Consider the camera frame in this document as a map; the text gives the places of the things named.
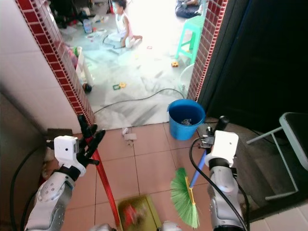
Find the green plastic stool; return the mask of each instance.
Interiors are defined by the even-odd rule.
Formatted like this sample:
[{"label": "green plastic stool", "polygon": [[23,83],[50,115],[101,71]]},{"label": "green plastic stool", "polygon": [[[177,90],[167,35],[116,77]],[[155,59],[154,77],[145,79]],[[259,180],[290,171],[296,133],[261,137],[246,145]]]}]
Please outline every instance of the green plastic stool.
[{"label": "green plastic stool", "polygon": [[[182,53],[191,59],[191,64],[194,64],[197,57],[204,21],[205,18],[202,16],[195,16],[186,20],[180,38],[177,54],[175,55],[176,59],[178,59],[179,54]],[[192,39],[188,42],[183,43],[186,30],[192,31]],[[182,47],[187,44],[189,44],[189,52],[182,50]]]}]

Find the green broom bristles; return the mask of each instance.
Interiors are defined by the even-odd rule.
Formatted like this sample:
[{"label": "green broom bristles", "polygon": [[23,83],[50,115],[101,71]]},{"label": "green broom bristles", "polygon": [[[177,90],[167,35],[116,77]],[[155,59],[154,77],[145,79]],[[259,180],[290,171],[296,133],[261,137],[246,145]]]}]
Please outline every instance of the green broom bristles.
[{"label": "green broom bristles", "polygon": [[170,184],[171,200],[173,201],[180,218],[189,226],[198,228],[198,211],[195,202],[192,201],[193,195],[191,189],[188,188],[189,183],[186,182],[186,177],[187,174],[185,169],[179,168],[176,172],[175,178]]}]

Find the white wall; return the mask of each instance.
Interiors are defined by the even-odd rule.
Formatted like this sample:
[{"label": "white wall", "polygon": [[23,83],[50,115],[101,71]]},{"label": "white wall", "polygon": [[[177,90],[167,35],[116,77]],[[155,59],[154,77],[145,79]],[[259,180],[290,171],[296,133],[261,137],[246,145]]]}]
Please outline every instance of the white wall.
[{"label": "white wall", "polygon": [[0,0],[0,86],[43,131],[80,133],[76,114],[14,0]]},{"label": "white wall", "polygon": [[308,203],[251,224],[251,231],[308,231]]}]

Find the blue bucket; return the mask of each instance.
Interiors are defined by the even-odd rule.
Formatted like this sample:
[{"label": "blue bucket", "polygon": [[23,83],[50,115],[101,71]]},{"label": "blue bucket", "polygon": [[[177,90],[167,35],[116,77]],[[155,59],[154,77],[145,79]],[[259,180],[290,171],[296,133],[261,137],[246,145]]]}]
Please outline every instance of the blue bucket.
[{"label": "blue bucket", "polygon": [[[189,140],[205,120],[204,109],[193,100],[175,100],[169,105],[168,111],[170,133],[180,141]],[[191,125],[183,125],[185,119],[191,119]]]}]

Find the blue broom handle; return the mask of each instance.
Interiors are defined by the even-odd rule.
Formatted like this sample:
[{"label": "blue broom handle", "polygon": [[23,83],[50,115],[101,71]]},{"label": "blue broom handle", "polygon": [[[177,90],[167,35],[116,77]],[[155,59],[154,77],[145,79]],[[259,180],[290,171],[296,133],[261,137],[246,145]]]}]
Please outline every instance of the blue broom handle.
[{"label": "blue broom handle", "polygon": [[[200,162],[198,164],[198,168],[200,168],[201,170],[203,169],[203,166],[205,164],[205,156],[206,156],[206,149],[204,150],[204,153],[200,159]],[[193,178],[192,178],[192,181],[191,181],[191,184],[189,185],[190,188],[193,188],[194,187],[194,184],[196,183],[197,179],[198,179],[198,176],[200,175],[200,173],[196,170],[194,172],[194,175],[193,175]]]}]

